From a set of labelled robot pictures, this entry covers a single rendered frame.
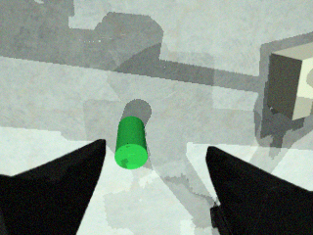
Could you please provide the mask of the green marker cap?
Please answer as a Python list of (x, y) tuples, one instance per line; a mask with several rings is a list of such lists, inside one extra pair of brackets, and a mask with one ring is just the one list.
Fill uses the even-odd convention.
[(146, 163), (148, 151), (145, 128), (137, 117), (125, 117), (119, 125), (114, 153), (115, 162), (125, 169), (136, 169)]

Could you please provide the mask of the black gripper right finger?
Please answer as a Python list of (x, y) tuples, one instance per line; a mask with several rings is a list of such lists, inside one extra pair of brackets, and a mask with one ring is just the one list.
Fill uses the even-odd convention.
[(313, 235), (313, 191), (215, 146), (205, 161), (233, 235)]

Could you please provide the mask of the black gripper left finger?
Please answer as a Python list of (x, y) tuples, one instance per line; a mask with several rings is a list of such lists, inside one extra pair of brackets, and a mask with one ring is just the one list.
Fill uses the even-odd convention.
[(101, 176), (106, 140), (16, 175), (0, 174), (0, 235), (76, 235)]

